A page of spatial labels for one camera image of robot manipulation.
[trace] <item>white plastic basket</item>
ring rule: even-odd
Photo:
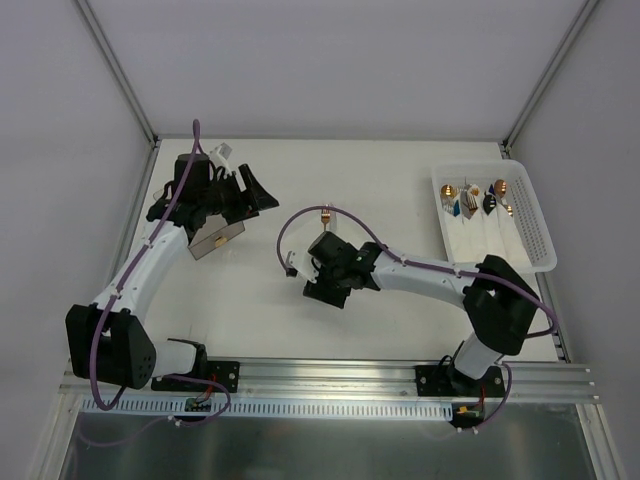
[[[478,160],[464,162],[448,162],[433,167],[433,193],[438,208],[438,218],[442,228],[444,246],[447,258],[455,262],[453,258],[449,235],[444,215],[449,215],[442,210],[440,201],[440,188],[449,184],[453,186],[477,184],[485,188],[497,179],[507,182],[506,200],[513,208],[513,217],[522,239],[531,267],[513,265],[519,273],[549,272],[558,263],[556,251],[551,243],[551,236],[544,221],[540,204],[536,193],[529,180],[527,171],[522,164],[514,160]]]

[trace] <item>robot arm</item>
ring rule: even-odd
[[[429,263],[451,270],[453,265],[404,255],[406,261]],[[307,283],[303,295],[344,308],[352,289],[403,290],[433,297],[465,310],[474,332],[458,349],[448,369],[451,385],[461,395],[474,390],[498,359],[522,349],[536,306],[511,289],[488,280],[458,277],[394,261],[376,243],[359,250],[332,232],[324,232],[306,252],[289,252],[290,275]],[[526,282],[499,257],[487,255],[475,269],[507,280],[536,297]]]
[[[188,160],[188,154],[178,157],[174,181],[167,184],[166,194],[149,209],[142,238],[109,286],[90,305],[74,305],[69,310],[67,337],[76,376],[89,378],[93,335],[100,317],[109,310],[98,343],[99,381],[139,389],[150,378],[172,373],[208,378],[204,345],[177,339],[152,342],[143,327],[147,310],[167,271],[187,250],[208,216],[220,214],[232,224],[277,207],[278,201],[262,188],[247,165],[238,168],[245,184],[241,191],[235,172],[227,173],[226,167],[222,171],[221,167],[212,169],[207,155],[195,155],[176,207],[153,235],[169,206],[169,188],[175,195]]]

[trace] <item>gold object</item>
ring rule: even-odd
[[[323,208],[320,210],[320,221],[322,222],[322,228],[327,231],[327,225],[331,222],[331,211]]]
[[[220,248],[222,245],[224,245],[227,242],[228,242],[227,237],[218,237],[216,238],[214,245],[216,246],[216,248]]]
[[[504,197],[507,194],[507,182],[504,180],[496,180],[496,183],[493,184],[493,190],[500,198]]]
[[[476,202],[476,197],[474,197],[473,190],[467,190],[467,208],[469,209],[469,213],[473,215],[478,210],[478,203]]]
[[[451,185],[443,185],[442,188],[440,189],[440,195],[442,197],[449,197],[449,198],[453,198],[458,194],[458,191],[453,188]]]

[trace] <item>purple cable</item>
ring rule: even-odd
[[[231,408],[231,394],[229,393],[229,390],[227,390],[224,385],[222,385],[222,384],[220,384],[218,382],[214,382],[212,380],[200,380],[200,379],[197,379],[197,378],[184,377],[182,375],[165,375],[164,378],[171,378],[173,380],[179,380],[181,382],[201,383],[203,385],[211,385],[211,386],[217,388],[218,390],[221,390],[222,393],[224,393],[225,396],[227,397],[226,403],[222,406],[222,408],[217,410],[215,413],[213,413],[211,415],[208,415],[203,420],[197,420],[197,421],[194,421],[194,422],[184,422],[184,421],[182,421],[180,423],[181,426],[184,426],[184,427],[197,427],[199,425],[205,425],[207,423],[212,422],[213,420],[218,418],[220,415],[222,415],[224,412],[229,410],[229,408]],[[83,441],[84,443],[86,443],[90,447],[99,447],[99,448],[118,447],[120,445],[124,445],[126,443],[129,443],[132,440],[135,440],[136,438],[138,438],[138,436],[140,434],[142,434],[143,432],[145,432],[146,430],[148,430],[152,426],[154,426],[154,425],[156,425],[158,423],[161,423],[163,421],[167,421],[167,420],[168,420],[167,417],[154,418],[149,423],[147,423],[145,426],[143,426],[140,430],[135,432],[133,435],[130,435],[127,438],[123,438],[121,440],[114,440],[112,442],[95,442],[95,441],[87,438],[82,433],[81,421],[79,420],[78,421],[78,426],[76,427],[77,430],[78,430],[78,433],[76,435],[81,441]]]
[[[498,414],[498,412],[502,410],[502,408],[507,403],[507,399],[509,398],[509,395],[511,395],[511,385],[513,385],[513,372],[511,371],[511,366],[509,366],[508,363],[502,362],[502,365],[504,366],[504,368],[507,369],[507,388],[504,391],[504,396],[502,397],[502,400],[500,401],[496,409],[493,412],[491,412],[491,414],[487,418],[485,418],[484,421],[480,425],[478,425],[478,427],[484,427],[487,424],[487,422],[490,422],[494,418],[496,418],[496,415]]]
[[[367,234],[373,239],[373,241],[380,247],[380,249],[384,253],[386,253],[389,257],[391,257],[392,260],[394,260],[394,261],[396,261],[398,263],[403,263],[404,265],[409,265],[411,267],[424,268],[425,270],[433,270],[435,272],[448,273],[450,275],[460,275],[462,277],[480,278],[480,279],[483,279],[483,280],[489,280],[489,281],[492,281],[492,282],[495,282],[495,283],[499,283],[500,285],[504,285],[505,287],[513,290],[518,295],[520,295],[523,298],[529,300],[536,307],[538,307],[543,312],[545,312],[547,314],[547,317],[551,321],[551,326],[547,330],[542,330],[540,332],[529,333],[526,338],[543,337],[545,335],[549,335],[551,333],[556,333],[558,331],[558,317],[556,316],[556,313],[553,311],[553,309],[551,309],[550,307],[548,307],[547,305],[542,303],[540,300],[538,300],[536,297],[534,297],[533,295],[529,294],[529,292],[525,291],[524,289],[520,288],[519,286],[515,285],[514,283],[511,283],[508,280],[505,280],[503,278],[497,277],[495,275],[490,275],[488,273],[469,272],[469,271],[465,271],[465,270],[456,271],[453,268],[442,267],[440,265],[432,265],[430,263],[416,262],[416,261],[413,261],[413,260],[403,260],[398,255],[396,255],[391,250],[389,250],[389,248],[384,243],[382,243],[382,241],[378,238],[378,236],[375,233],[373,233],[373,230],[371,230],[367,226],[367,224],[365,224],[358,217],[356,217],[352,213],[347,212],[346,210],[343,210],[343,209],[337,208],[337,207],[328,206],[328,205],[317,205],[317,206],[313,206],[313,207],[303,208],[302,210],[294,213],[289,218],[289,220],[287,220],[285,222],[285,224],[282,226],[282,229],[280,230],[280,233],[278,234],[278,240],[276,241],[276,254],[278,255],[278,260],[280,261],[280,265],[282,265],[282,268],[285,271],[287,269],[287,265],[286,265],[286,263],[284,261],[284,258],[282,257],[282,252],[281,252],[282,238],[284,237],[284,234],[287,231],[287,229],[289,228],[289,226],[291,225],[291,223],[296,218],[298,218],[301,215],[304,215],[305,213],[312,212],[314,210],[331,210],[332,212],[336,212],[336,213],[339,213],[341,215],[344,215],[347,218],[350,218],[351,220],[356,222],[358,225],[360,225],[360,227],[362,227],[362,229],[365,232],[367,232]]]
[[[160,219],[160,222],[158,223],[156,228],[153,230],[153,232],[149,236],[149,244],[152,244],[153,241],[156,239],[156,237],[160,233],[160,230],[162,230],[164,223],[167,221],[167,218],[169,218],[169,215],[175,208],[176,203],[178,202],[178,198],[180,197],[180,193],[182,193],[184,184],[187,181],[187,176],[189,175],[189,171],[191,170],[191,166],[193,165],[193,161],[195,159],[198,148],[200,148],[200,151],[202,151],[202,147],[200,146],[200,121],[198,119],[195,119],[193,121],[193,147],[191,148],[191,154],[189,155],[187,166],[185,167],[184,173],[182,174],[182,178],[180,178],[180,182],[176,187],[175,194],[171,198],[169,205],[167,205],[167,208],[162,214],[162,218]],[[138,263],[140,263],[140,260],[142,259],[142,257],[144,256],[144,254],[147,252],[148,249],[149,249],[148,245],[143,245],[142,248],[136,254],[136,256],[133,258],[131,263],[127,266],[124,273],[122,274],[122,277],[120,277],[120,280],[116,285],[117,294],[119,294],[122,291],[125,283],[129,279],[133,271],[136,269],[136,267],[138,266]],[[98,389],[98,379],[97,379],[98,345],[100,343],[100,337],[102,335],[102,329],[104,328],[104,324],[107,322],[107,317],[109,316],[109,313],[111,312],[111,309],[113,308],[113,305],[116,303],[117,300],[118,300],[118,295],[111,295],[109,297],[109,301],[107,302],[107,305],[105,305],[104,310],[100,315],[100,319],[98,320],[98,324],[96,325],[96,329],[93,332],[93,338],[91,340],[91,350],[89,352],[89,383],[91,384],[91,393],[93,395],[93,400],[96,402],[96,405],[98,405],[98,408],[100,408],[100,410],[105,410],[105,411],[109,411],[113,409],[118,404],[118,400],[120,400],[120,397],[122,396],[122,394],[126,389],[126,387],[124,386],[120,388],[120,390],[118,390],[118,393],[116,394],[114,399],[108,405],[104,403],[104,401],[102,401],[102,398],[100,397],[100,390]]]

